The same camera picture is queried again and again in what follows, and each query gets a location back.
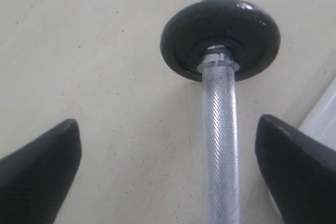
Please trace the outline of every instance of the black weight plate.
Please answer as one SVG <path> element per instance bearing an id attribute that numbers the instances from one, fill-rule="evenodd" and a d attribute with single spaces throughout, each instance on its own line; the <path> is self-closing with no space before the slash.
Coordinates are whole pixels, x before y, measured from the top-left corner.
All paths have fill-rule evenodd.
<path id="1" fill-rule="evenodd" d="M 177 13 L 165 26 L 161 53 L 176 73 L 195 81 L 204 50 L 225 45 L 233 51 L 240 69 L 236 80 L 265 70 L 280 47 L 280 31 L 264 10 L 240 0 L 210 0 L 193 4 Z"/>

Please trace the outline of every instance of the floor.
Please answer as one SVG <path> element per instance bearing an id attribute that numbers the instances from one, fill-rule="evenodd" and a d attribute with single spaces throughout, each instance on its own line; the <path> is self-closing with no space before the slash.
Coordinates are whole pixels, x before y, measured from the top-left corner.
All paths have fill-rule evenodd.
<path id="1" fill-rule="evenodd" d="M 202 223 L 202 88 L 163 62 L 160 33 L 198 0 L 0 0 L 0 156 L 66 118 L 83 157 L 56 224 Z M 254 156 L 259 117 L 297 126 L 336 75 L 336 0 L 247 0 L 282 46 L 237 83 L 244 222 L 280 224 Z"/>

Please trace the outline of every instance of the beige floor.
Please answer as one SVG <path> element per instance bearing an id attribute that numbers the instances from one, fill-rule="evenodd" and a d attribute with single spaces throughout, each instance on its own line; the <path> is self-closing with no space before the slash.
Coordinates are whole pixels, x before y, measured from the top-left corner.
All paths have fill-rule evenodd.
<path id="1" fill-rule="evenodd" d="M 202 223 L 201 86 L 160 56 L 198 0 L 0 0 L 0 155 L 66 118 L 83 158 L 56 224 Z M 298 125 L 336 72 L 336 0 L 248 0 L 282 33 L 275 63 L 237 84 L 248 224 L 279 224 L 254 156 L 258 118 Z"/>

